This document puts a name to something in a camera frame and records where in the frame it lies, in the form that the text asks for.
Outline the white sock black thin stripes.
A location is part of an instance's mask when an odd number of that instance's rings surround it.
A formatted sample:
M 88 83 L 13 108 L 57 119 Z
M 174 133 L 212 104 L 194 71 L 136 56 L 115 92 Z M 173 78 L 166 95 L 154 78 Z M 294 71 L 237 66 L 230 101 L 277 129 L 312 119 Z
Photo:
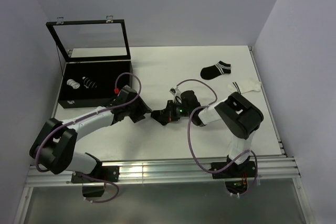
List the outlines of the white sock black thin stripes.
M 66 84 L 75 90 L 80 88 L 80 83 L 73 79 L 68 79 Z

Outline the black sock with purple stripes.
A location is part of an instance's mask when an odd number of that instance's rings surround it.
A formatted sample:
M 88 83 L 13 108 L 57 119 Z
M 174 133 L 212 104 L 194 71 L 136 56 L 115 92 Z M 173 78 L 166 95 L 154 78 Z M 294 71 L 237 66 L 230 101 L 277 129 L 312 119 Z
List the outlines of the black sock with purple stripes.
M 152 111 L 151 118 L 159 122 L 162 126 L 166 126 L 172 122 L 171 111 L 169 109 Z

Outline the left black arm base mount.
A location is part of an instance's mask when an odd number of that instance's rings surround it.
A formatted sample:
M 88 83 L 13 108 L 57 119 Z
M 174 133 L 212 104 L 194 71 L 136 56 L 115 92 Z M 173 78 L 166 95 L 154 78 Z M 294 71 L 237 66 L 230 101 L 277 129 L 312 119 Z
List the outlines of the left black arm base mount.
M 72 184 L 82 184 L 82 195 L 87 201 L 93 203 L 104 203 L 115 199 L 120 188 L 116 184 L 119 180 L 119 166 L 101 166 L 90 174 L 84 174 L 80 172 L 73 172 L 71 176 Z M 113 186 L 115 193 L 108 199 L 100 199 L 106 192 L 107 186 Z

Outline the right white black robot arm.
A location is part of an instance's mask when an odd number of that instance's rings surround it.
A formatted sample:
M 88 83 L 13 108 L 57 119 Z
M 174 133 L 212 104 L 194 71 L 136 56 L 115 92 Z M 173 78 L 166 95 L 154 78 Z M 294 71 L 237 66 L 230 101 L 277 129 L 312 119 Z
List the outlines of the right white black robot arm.
M 178 101 L 169 100 L 167 107 L 160 112 L 158 121 L 162 125 L 176 122 L 181 117 L 188 118 L 187 141 L 197 166 L 211 174 L 224 171 L 234 177 L 240 176 L 250 162 L 251 142 L 254 134 L 264 120 L 263 113 L 239 92 L 235 91 L 221 101 L 214 101 L 207 106 L 201 106 L 192 90 L 181 93 Z M 227 164 L 216 171 L 206 169 L 198 161 L 191 143 L 191 124 L 199 127 L 210 123 L 223 121 L 233 135 L 234 145 L 227 155 Z

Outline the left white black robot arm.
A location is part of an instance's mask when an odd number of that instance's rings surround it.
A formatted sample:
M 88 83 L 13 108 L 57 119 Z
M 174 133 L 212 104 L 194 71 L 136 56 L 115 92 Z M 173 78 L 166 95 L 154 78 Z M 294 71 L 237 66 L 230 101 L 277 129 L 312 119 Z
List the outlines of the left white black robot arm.
M 124 86 L 107 106 L 76 118 L 60 121 L 48 119 L 34 141 L 29 154 L 36 169 L 57 175 L 64 171 L 75 172 L 91 182 L 104 177 L 102 161 L 89 153 L 75 151 L 76 143 L 83 137 L 103 128 L 115 125 L 129 117 L 133 123 L 145 119 L 150 107 L 140 93 Z

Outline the black white-striped sock white toe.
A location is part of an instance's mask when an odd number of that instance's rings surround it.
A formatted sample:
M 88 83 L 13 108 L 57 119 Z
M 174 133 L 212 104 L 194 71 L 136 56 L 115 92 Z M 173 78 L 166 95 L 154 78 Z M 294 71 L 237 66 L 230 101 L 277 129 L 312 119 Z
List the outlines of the black white-striped sock white toe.
M 97 83 L 94 82 L 94 81 L 92 81 L 88 77 L 82 77 L 82 81 L 83 81 L 84 87 L 87 88 L 87 89 L 95 89 L 95 88 L 97 88 Z

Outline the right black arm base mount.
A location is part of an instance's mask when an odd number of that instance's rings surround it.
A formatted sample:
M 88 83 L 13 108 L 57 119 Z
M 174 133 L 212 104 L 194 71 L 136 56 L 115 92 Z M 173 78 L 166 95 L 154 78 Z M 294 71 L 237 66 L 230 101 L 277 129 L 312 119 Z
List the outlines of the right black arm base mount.
M 228 169 L 219 172 L 228 162 L 212 162 L 210 171 L 213 179 L 224 179 L 225 187 L 231 197 L 239 198 L 251 190 L 258 180 L 258 165 L 249 159 L 237 165 L 233 163 Z

